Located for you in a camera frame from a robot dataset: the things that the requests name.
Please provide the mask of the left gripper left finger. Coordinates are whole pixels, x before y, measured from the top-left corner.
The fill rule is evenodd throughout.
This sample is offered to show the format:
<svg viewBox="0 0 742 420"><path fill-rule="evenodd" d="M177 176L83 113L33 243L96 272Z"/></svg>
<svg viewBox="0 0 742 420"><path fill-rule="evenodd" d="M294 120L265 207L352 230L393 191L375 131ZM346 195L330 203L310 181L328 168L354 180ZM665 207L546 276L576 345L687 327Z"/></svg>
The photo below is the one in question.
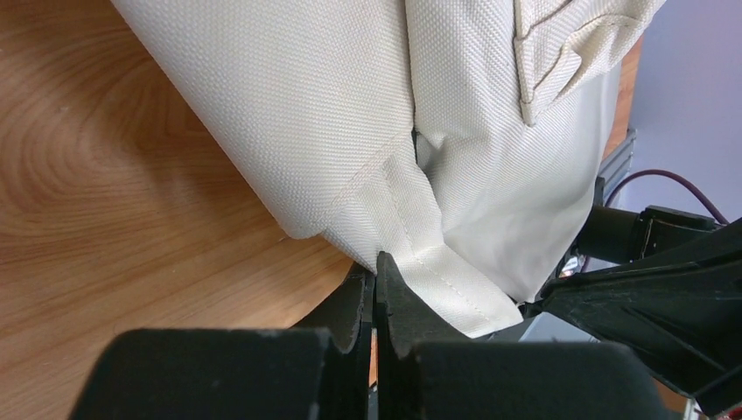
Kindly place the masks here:
<svg viewBox="0 0 742 420"><path fill-rule="evenodd" d="M136 329L95 363L73 419L364 419L374 275L288 329Z"/></svg>

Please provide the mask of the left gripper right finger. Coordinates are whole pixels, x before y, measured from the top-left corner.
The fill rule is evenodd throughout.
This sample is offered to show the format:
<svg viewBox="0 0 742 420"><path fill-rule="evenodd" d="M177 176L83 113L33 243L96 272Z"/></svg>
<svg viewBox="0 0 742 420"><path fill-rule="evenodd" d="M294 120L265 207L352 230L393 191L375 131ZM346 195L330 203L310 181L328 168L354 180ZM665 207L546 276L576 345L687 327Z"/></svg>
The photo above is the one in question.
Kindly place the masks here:
<svg viewBox="0 0 742 420"><path fill-rule="evenodd" d="M450 327L376 262L381 419L663 419L645 368L620 345L486 341Z"/></svg>

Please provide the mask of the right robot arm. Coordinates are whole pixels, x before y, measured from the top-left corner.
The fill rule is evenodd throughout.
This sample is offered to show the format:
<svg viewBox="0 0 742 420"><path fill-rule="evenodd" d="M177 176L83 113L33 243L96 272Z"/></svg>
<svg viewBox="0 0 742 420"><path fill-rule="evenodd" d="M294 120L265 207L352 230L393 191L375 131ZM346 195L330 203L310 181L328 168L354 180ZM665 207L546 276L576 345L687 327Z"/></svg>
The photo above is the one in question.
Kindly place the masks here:
<svg viewBox="0 0 742 420"><path fill-rule="evenodd" d="M553 315L630 347L707 416L741 405L741 224L660 206L596 205L575 250L605 269L549 281L527 316Z"/></svg>

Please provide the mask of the beige canvas backpack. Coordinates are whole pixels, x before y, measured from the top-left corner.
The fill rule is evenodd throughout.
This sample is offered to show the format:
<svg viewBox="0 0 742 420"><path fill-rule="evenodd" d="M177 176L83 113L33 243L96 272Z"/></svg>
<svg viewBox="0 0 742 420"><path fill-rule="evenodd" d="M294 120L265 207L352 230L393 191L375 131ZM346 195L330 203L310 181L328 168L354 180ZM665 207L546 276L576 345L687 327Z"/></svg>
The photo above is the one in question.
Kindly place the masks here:
<svg viewBox="0 0 742 420"><path fill-rule="evenodd" d="M459 332L522 321L592 208L658 1L118 1L290 237Z"/></svg>

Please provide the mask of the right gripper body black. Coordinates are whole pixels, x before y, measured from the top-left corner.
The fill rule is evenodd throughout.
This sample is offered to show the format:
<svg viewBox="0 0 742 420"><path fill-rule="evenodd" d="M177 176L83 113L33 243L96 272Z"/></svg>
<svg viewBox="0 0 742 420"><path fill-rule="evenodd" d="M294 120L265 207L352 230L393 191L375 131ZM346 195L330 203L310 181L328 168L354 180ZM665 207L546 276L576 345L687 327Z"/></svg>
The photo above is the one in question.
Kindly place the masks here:
<svg viewBox="0 0 742 420"><path fill-rule="evenodd" d="M710 344L720 365L706 360L676 360L668 374L654 378L672 391L697 402L707 417L725 414L741 404L741 328L718 336Z"/></svg>

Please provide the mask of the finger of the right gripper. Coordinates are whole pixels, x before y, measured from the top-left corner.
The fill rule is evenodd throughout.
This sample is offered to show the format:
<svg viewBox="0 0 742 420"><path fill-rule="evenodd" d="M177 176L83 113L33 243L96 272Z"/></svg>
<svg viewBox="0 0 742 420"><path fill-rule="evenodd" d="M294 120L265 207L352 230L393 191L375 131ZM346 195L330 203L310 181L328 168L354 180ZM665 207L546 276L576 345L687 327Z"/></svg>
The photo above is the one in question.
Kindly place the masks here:
<svg viewBox="0 0 742 420"><path fill-rule="evenodd" d="M711 342L741 328L741 223L553 283L539 308L599 340L630 347L653 375L667 375L685 358L718 366Z"/></svg>

